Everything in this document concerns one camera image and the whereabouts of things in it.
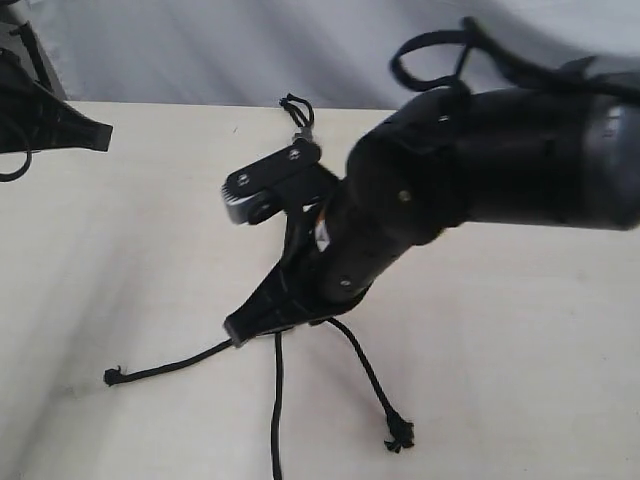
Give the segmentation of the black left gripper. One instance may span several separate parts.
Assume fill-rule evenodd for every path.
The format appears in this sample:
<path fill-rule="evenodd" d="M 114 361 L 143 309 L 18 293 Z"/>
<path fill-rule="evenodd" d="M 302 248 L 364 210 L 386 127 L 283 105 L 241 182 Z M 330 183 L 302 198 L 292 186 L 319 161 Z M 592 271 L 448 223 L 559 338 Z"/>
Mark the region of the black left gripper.
<path fill-rule="evenodd" d="M 107 152 L 113 127 L 86 117 L 1 49 L 1 153 L 81 148 Z"/>

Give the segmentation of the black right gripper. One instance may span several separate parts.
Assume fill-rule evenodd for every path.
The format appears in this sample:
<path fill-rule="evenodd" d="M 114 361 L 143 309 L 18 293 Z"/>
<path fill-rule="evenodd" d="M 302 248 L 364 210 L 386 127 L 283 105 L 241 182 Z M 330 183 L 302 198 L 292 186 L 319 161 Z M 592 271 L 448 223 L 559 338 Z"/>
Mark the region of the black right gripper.
<path fill-rule="evenodd" d="M 332 324 L 407 250 L 440 236 L 438 192 L 343 179 L 287 217 L 283 255 L 224 321 L 234 346 L 298 325 Z"/>

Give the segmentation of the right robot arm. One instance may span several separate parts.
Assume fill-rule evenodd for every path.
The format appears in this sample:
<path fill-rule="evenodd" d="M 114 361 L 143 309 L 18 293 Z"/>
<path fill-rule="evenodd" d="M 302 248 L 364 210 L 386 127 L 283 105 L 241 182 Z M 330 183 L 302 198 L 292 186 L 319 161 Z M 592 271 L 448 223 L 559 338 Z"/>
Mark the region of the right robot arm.
<path fill-rule="evenodd" d="M 236 345 L 352 310 L 407 250 L 466 222 L 628 231 L 639 223 L 639 75 L 414 97 L 351 149 L 343 177 L 303 128 L 231 173 L 233 222 L 286 215 L 280 259 L 225 320 Z"/>

